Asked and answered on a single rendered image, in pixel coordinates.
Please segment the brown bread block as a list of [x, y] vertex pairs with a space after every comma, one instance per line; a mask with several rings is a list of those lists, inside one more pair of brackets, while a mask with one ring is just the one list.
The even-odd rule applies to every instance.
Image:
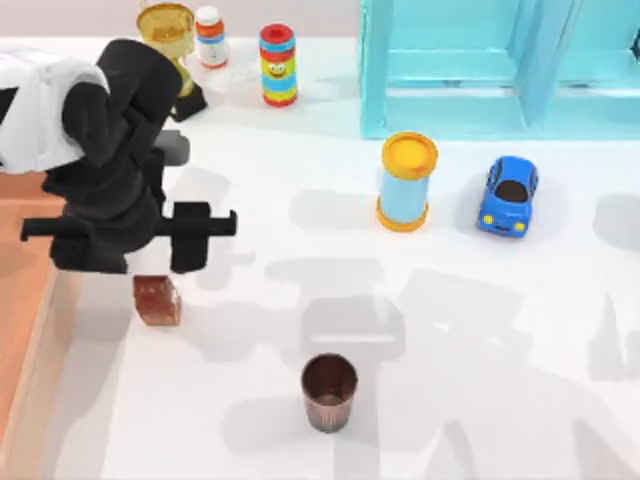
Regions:
[[133, 277], [135, 308], [148, 326], [178, 326], [182, 317], [182, 300], [168, 275]]

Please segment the shallow salmon-coloured box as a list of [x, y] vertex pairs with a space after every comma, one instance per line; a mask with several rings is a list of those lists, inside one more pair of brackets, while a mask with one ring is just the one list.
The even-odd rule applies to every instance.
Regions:
[[0, 174], [0, 480], [39, 480], [79, 280], [57, 270], [50, 241], [20, 240], [26, 217], [57, 216], [44, 176]]

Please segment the gold trophy with black base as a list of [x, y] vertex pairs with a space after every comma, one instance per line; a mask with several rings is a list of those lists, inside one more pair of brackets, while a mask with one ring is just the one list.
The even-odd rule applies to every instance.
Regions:
[[182, 122], [207, 106], [201, 87], [189, 73], [186, 60], [194, 52], [194, 14], [185, 5], [165, 0], [138, 0], [136, 26], [143, 41], [164, 54], [182, 78], [182, 89], [171, 111]]

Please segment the white bottle with orange label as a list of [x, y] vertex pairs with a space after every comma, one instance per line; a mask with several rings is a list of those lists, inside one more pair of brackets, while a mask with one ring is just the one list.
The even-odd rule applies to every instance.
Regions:
[[195, 47], [200, 63], [209, 69], [224, 67], [229, 60], [225, 25], [219, 11], [204, 5], [195, 11]]

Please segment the brown cup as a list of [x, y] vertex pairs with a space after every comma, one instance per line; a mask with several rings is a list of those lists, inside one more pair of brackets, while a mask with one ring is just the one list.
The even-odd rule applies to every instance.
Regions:
[[304, 407], [309, 423], [323, 433], [336, 433], [348, 422], [358, 375], [352, 363], [337, 353], [311, 358], [301, 374]]

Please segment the yellow and light blue can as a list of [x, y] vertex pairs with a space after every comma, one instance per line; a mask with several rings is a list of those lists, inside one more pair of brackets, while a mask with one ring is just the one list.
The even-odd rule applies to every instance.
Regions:
[[430, 175], [438, 155], [435, 143], [420, 133], [400, 132], [385, 140], [376, 203], [382, 226], [395, 232], [411, 232], [424, 224], [429, 211]]

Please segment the light blue rack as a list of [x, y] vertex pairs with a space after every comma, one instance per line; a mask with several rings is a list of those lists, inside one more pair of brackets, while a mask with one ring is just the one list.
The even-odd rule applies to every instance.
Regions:
[[366, 138], [640, 140], [640, 0], [361, 0]]

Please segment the blue toy car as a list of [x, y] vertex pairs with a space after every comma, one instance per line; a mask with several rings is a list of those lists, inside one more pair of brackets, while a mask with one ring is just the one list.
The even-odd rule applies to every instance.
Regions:
[[491, 166], [476, 226], [485, 232], [523, 238], [533, 213], [539, 175], [528, 159], [501, 156]]

